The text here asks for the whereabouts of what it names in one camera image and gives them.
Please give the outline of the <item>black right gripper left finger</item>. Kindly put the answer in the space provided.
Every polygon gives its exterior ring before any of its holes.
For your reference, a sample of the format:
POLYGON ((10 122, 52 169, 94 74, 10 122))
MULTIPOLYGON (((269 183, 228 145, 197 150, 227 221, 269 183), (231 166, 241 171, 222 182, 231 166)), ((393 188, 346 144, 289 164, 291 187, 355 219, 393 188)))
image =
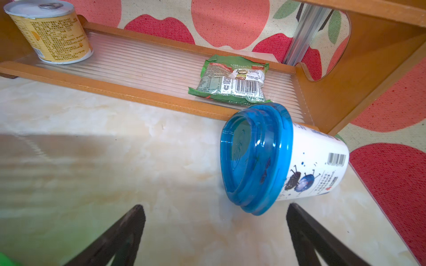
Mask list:
POLYGON ((80 254, 68 266, 134 265, 146 217, 142 205, 135 205, 80 254))

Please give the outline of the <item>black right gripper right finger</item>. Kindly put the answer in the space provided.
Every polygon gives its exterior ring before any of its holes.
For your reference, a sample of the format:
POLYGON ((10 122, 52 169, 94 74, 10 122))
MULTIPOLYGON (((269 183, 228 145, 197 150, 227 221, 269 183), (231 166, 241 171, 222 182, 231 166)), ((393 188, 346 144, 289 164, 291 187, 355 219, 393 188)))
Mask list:
POLYGON ((289 205, 286 220, 300 266, 319 266, 319 257, 329 266, 368 265, 298 204, 289 205))

